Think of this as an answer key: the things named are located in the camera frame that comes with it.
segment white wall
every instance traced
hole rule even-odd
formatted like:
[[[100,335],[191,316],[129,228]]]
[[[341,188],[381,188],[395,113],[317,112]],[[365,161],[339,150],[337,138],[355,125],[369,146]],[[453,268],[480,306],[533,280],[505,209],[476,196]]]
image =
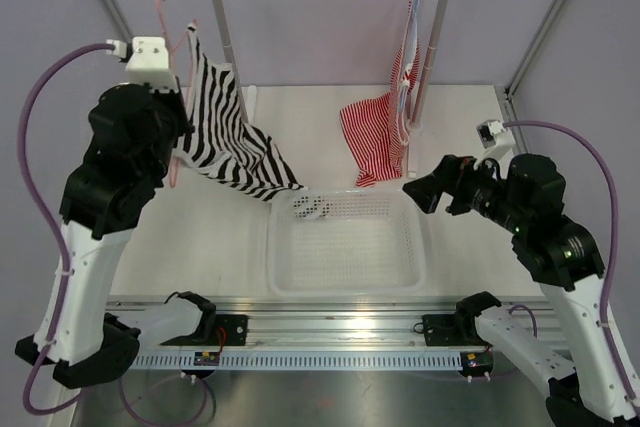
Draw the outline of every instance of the white wall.
[[[539,59],[516,93],[521,119],[577,130],[606,159],[620,198],[620,248],[613,305],[629,354],[640,368],[635,318],[640,288],[640,3],[570,0]],[[561,134],[528,129],[533,150],[550,155],[567,178],[570,215],[596,236],[605,262],[609,199],[597,165]]]
[[[2,425],[37,425],[21,402],[30,366],[13,355],[15,342],[39,327],[58,254],[53,237],[23,187],[16,162],[16,129],[24,98],[58,58],[87,43],[113,37],[97,0],[0,0],[0,412]],[[28,154],[36,183],[56,212],[66,177],[81,161],[90,130],[87,114],[98,95],[124,79],[122,67],[96,53],[55,77],[36,105]],[[34,402],[44,407],[42,372]]]
[[[159,33],[153,0],[118,0],[137,33]],[[244,84],[382,84],[407,0],[224,0]],[[552,0],[450,0],[433,80],[506,84]],[[436,0],[423,0],[426,45]],[[200,20],[222,61],[210,0],[167,0],[172,36]],[[187,71],[182,62],[181,72]]]

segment black bracket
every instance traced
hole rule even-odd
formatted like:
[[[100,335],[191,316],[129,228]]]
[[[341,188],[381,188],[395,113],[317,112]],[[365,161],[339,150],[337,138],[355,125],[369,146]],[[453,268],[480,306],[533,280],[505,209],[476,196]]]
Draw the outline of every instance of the black bracket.
[[[428,347],[479,346],[486,342],[469,339],[456,325],[455,314],[428,314],[422,316],[424,341]]]
[[[162,345],[177,347],[197,347],[197,346],[220,346],[218,339],[218,329],[223,328],[227,334],[226,347],[243,347],[247,343],[247,330],[249,318],[240,314],[217,314],[213,329],[206,338],[195,338],[193,335],[175,337],[164,342]]]

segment plastic tray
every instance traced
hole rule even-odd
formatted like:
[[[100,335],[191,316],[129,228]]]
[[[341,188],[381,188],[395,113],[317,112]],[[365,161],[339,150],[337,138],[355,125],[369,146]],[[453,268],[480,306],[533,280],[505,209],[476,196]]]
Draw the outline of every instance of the plastic tray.
[[[426,282],[418,212],[400,191],[279,194],[267,239],[267,277],[281,296],[398,294]]]

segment cable tie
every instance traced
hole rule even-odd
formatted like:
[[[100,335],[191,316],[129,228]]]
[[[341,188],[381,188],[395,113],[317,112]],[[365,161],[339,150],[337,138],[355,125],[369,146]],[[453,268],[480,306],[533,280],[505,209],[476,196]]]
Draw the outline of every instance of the cable tie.
[[[62,267],[59,267],[56,269],[56,275],[60,275],[63,277],[71,277],[75,273],[76,273],[76,269],[62,270]]]

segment black and white striped cloth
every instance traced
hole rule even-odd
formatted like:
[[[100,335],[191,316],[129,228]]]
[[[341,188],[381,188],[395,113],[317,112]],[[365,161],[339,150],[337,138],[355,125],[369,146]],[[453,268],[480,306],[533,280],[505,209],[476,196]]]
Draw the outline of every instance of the black and white striped cloth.
[[[265,202],[283,190],[304,188],[273,139],[242,121],[231,64],[211,62],[196,26],[187,30],[192,67],[186,109],[194,131],[178,139],[174,155],[196,172]]]

